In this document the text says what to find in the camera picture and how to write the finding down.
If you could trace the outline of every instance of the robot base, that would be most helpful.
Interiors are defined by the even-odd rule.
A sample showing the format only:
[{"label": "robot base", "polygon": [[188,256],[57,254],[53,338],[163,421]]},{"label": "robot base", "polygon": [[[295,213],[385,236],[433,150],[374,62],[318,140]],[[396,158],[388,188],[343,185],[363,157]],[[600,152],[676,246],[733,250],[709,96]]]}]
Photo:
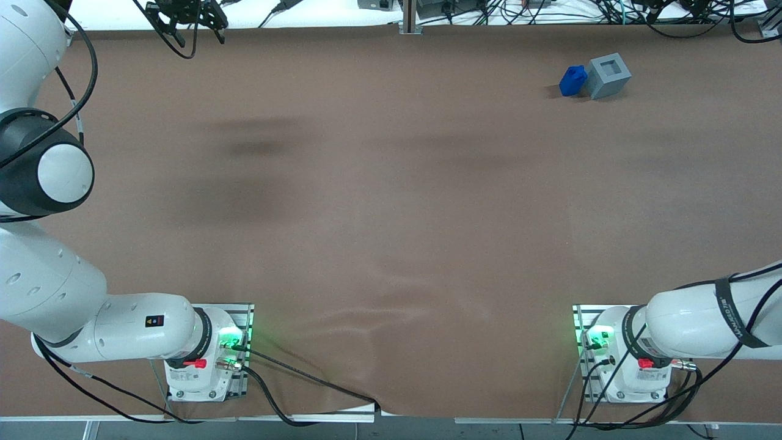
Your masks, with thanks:
[{"label": "robot base", "polygon": [[619,361],[627,353],[622,337],[622,321],[627,307],[611,307],[603,311],[592,323],[589,330],[582,334],[584,347],[600,344],[602,348],[587,350],[587,358],[594,357],[594,362],[608,359],[611,364],[597,368],[600,377],[600,388],[595,394],[605,389],[604,400],[610,403],[659,403],[665,400],[665,390],[670,383],[671,366],[665,368],[640,368],[638,359],[629,354],[617,371],[614,379],[608,385]]},{"label": "robot base", "polygon": [[225,310],[204,307],[203,311],[212,323],[209,347],[201,358],[206,365],[172,368],[166,364],[170,400],[175,402],[223,402],[231,388],[235,371],[225,368],[237,360],[238,353],[227,347],[242,342],[242,331]]}]

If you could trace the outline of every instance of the gray cube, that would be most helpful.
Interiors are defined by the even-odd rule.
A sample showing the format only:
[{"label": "gray cube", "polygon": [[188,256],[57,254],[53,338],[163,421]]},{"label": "gray cube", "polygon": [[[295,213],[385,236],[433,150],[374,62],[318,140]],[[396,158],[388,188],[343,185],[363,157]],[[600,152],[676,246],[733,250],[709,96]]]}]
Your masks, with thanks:
[{"label": "gray cube", "polygon": [[632,76],[625,62],[618,53],[601,56],[590,60],[586,66],[586,82],[584,87],[592,99],[613,95],[625,85]]}]

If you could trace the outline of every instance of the electronic equipment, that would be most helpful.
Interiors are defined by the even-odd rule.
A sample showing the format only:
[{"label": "electronic equipment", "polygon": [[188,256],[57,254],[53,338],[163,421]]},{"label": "electronic equipment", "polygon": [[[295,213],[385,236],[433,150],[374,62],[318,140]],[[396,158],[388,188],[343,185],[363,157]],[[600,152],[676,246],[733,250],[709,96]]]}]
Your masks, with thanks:
[{"label": "electronic equipment", "polygon": [[360,9],[393,10],[393,0],[357,0]]}]

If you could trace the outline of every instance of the metal bracket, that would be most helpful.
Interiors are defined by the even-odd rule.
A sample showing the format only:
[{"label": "metal bracket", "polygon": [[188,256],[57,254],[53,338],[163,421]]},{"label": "metal bracket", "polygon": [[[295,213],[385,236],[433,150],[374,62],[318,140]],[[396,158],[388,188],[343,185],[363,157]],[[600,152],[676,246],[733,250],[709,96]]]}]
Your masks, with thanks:
[{"label": "metal bracket", "polygon": [[782,6],[780,5],[775,6],[765,16],[758,19],[760,34],[764,38],[772,38],[779,35],[780,25],[782,25]]},{"label": "metal bracket", "polygon": [[399,33],[402,35],[422,35],[424,28],[415,24],[416,0],[404,0],[402,3],[402,23],[399,24]]},{"label": "metal bracket", "polygon": [[98,428],[100,422],[97,420],[88,420],[84,425],[84,433],[81,436],[81,440],[96,440],[98,438]]}]

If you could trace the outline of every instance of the black strap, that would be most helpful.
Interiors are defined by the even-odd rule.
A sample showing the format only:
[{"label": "black strap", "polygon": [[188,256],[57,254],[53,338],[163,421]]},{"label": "black strap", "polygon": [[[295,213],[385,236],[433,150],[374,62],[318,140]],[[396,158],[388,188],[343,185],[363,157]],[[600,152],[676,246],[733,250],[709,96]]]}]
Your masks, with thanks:
[{"label": "black strap", "polygon": [[733,295],[730,292],[730,277],[726,276],[715,280],[714,287],[714,295],[717,297],[719,311],[723,314],[725,323],[730,327],[730,331],[736,335],[738,341],[749,348],[769,347],[768,344],[749,333],[749,330],[741,321]]}]

